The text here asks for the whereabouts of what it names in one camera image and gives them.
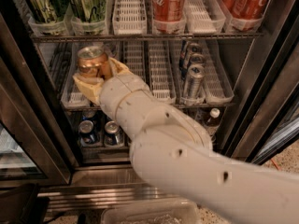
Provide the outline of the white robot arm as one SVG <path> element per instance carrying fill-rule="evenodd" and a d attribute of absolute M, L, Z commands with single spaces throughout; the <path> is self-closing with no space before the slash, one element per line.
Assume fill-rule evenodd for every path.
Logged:
<path fill-rule="evenodd" d="M 299 224 L 299 175 L 213 151 L 207 130 L 114 58 L 104 75 L 76 73 L 81 93 L 132 141 L 130 162 L 148 184 L 203 205 L 234 224 Z"/>

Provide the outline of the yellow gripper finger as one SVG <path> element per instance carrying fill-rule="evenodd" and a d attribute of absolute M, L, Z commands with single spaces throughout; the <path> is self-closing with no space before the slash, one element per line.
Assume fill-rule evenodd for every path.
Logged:
<path fill-rule="evenodd" d="M 115 58 L 109 58 L 108 63 L 113 77 L 131 73 L 130 69 L 124 63 L 121 63 Z"/>
<path fill-rule="evenodd" d="M 100 77 L 83 77 L 79 73 L 73 75 L 79 91 L 92 103 L 100 105 L 100 93 L 104 80 Z"/>

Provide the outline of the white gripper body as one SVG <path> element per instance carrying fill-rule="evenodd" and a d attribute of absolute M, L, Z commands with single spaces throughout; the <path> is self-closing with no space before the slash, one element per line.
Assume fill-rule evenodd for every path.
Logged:
<path fill-rule="evenodd" d="M 100 106 L 134 140 L 151 126 L 165 124 L 170 105 L 158 101 L 149 86 L 133 74 L 112 77 L 102 87 Z"/>

